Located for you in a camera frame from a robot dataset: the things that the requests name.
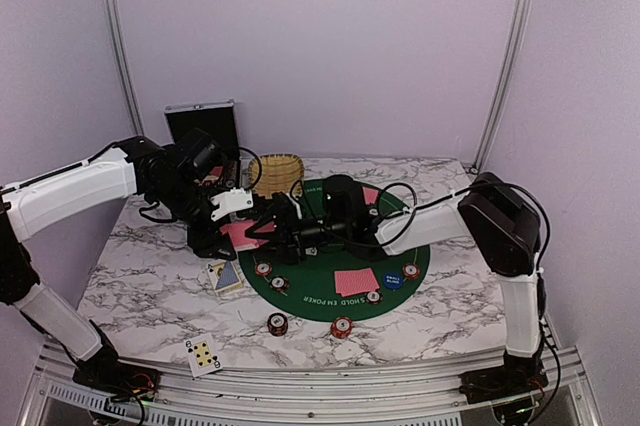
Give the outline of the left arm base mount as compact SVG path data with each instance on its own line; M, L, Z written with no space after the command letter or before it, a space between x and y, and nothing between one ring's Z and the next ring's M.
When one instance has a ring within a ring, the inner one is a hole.
M75 363L73 381L114 395L118 400L151 400L157 392L160 372L113 358Z

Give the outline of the dealt card bottom seat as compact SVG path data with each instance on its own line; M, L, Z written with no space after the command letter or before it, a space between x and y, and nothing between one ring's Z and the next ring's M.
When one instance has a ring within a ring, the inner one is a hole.
M341 297L369 293L379 289L379 283L371 268L334 272L335 290Z

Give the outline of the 5 chip stack mat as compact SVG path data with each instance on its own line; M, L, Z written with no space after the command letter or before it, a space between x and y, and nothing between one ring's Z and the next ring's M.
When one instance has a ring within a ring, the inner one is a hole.
M402 268L402 273L406 280L416 280L420 277L421 270L416 264L409 263Z

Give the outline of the dealt card top seat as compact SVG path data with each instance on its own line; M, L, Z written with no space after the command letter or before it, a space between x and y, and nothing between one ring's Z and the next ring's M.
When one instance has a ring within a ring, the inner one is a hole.
M364 187L363 188L365 203L367 205L374 204L377 201L379 191L377 189Z

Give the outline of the black red 100 chip stack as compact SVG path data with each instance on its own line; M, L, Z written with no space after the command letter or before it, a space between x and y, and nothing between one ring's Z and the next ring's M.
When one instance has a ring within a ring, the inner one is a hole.
M284 336L288 331L288 319L283 313L272 313L267 319L267 328L272 336Z

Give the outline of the red tan 5 chip stack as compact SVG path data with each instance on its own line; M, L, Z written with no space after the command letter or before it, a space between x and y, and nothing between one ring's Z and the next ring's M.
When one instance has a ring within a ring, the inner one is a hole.
M337 339L347 338L353 330L353 322L348 317L336 318L330 328L331 335Z

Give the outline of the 100 chip stack bottom mat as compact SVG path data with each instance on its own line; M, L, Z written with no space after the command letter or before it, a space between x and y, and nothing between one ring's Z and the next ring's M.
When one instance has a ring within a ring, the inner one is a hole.
M379 291L370 291L365 295L365 300L370 305L378 305L383 301L383 296Z

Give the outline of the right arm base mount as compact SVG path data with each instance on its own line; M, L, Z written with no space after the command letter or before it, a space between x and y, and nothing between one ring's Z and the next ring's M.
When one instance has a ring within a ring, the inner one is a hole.
M460 380L459 392L468 404L525 394L544 389L549 384L543 367L529 360L465 372Z

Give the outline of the red playing card deck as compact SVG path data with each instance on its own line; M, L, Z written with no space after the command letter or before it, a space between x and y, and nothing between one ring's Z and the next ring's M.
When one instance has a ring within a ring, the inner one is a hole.
M253 221L233 222L222 226L221 232L229 236L236 252L255 250L261 246L259 240L246 235L246 231L253 225Z

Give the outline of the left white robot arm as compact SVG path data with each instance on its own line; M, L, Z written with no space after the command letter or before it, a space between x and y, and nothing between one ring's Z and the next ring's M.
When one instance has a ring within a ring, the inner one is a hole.
M114 141L93 156L1 189L1 302L53 336L106 391L125 384L126 369L112 346L46 282L26 245L41 233L107 204L141 196L183 224L199 257L228 247L221 226L250 204L238 187L213 192L204 180L222 159L216 142L200 130L161 146L144 136Z

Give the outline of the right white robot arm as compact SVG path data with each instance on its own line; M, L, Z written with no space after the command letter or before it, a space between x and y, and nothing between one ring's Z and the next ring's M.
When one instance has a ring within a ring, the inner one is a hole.
M468 187L404 211L382 213L367 202L363 186L348 175L333 175L321 186L323 213L304 196L277 193L246 235L298 264L312 247L334 240L361 259L375 261L409 250L471 237L501 287L506 319L504 365L495 384L515 394L529 383L544 347L540 324L545 291L539 271L550 225L536 198L492 173L480 174Z

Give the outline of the blue small blind button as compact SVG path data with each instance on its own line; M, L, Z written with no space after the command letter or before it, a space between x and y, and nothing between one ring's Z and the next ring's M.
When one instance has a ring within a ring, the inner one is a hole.
M396 272L387 272L382 277L385 288L396 291L404 285L404 276Z

